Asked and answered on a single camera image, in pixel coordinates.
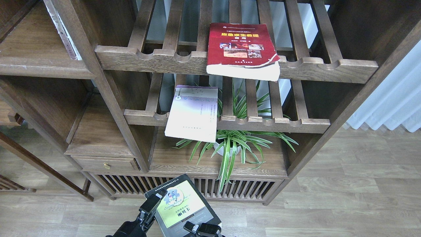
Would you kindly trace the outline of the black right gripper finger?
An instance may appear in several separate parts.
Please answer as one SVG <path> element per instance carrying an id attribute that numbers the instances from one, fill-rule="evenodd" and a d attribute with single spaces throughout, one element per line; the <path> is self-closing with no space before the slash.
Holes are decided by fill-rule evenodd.
<path id="1" fill-rule="evenodd" d="M 215 224 L 186 222 L 183 228 L 196 237 L 224 237 L 221 234 L 221 227 Z"/>

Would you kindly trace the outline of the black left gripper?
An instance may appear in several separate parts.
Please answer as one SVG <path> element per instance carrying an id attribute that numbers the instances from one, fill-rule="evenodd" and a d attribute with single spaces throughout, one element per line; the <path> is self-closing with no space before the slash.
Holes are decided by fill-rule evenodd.
<path id="1" fill-rule="evenodd" d="M 166 190 L 160 190 L 152 195 L 139 208 L 138 220 L 124 222 L 113 235 L 106 237 L 146 237 L 146 233 L 155 220 L 156 209 L 166 193 Z"/>

